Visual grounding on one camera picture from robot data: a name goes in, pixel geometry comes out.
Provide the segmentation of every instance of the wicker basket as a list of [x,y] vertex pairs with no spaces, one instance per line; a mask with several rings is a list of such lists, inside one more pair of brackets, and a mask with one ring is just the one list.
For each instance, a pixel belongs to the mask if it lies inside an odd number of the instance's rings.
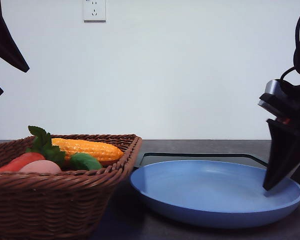
[[[57,174],[0,173],[0,240],[84,240],[97,227],[116,185],[132,171],[141,138],[134,135],[53,135],[117,146],[124,154],[100,170]],[[0,167],[34,137],[0,144]]]

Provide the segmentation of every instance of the black cable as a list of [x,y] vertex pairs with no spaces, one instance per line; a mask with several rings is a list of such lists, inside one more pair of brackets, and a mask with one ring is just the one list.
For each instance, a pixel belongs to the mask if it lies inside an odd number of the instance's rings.
[[299,17],[298,22],[296,23],[296,27],[295,27],[295,47],[297,48],[297,50],[299,50],[298,49],[299,43],[300,43],[300,17]]
[[293,70],[295,70],[296,68],[293,66],[291,68],[289,68],[287,71],[285,71],[281,77],[280,77],[280,80],[283,80],[285,78],[285,76],[288,74],[288,73],[291,73]]

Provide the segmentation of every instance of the black tray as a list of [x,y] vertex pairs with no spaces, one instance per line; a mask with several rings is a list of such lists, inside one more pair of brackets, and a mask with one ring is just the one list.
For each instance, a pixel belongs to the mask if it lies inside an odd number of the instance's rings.
[[243,164],[262,169],[267,168],[267,163],[256,156],[245,153],[170,153],[170,152],[143,152],[136,161],[135,168],[149,164],[176,160],[203,160],[222,161],[228,163]]

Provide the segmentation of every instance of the wall outlet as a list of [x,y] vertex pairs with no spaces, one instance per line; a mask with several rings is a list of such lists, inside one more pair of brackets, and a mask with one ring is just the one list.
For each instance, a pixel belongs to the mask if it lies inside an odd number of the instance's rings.
[[106,0],[83,0],[84,22],[106,21]]

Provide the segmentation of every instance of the yellow corn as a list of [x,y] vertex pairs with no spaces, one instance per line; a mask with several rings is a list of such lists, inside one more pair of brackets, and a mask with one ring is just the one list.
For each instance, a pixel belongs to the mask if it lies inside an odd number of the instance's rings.
[[52,138],[52,145],[59,146],[65,152],[65,160],[68,161],[75,153],[86,153],[96,158],[103,166],[103,163],[116,161],[124,154],[114,145],[87,140]]

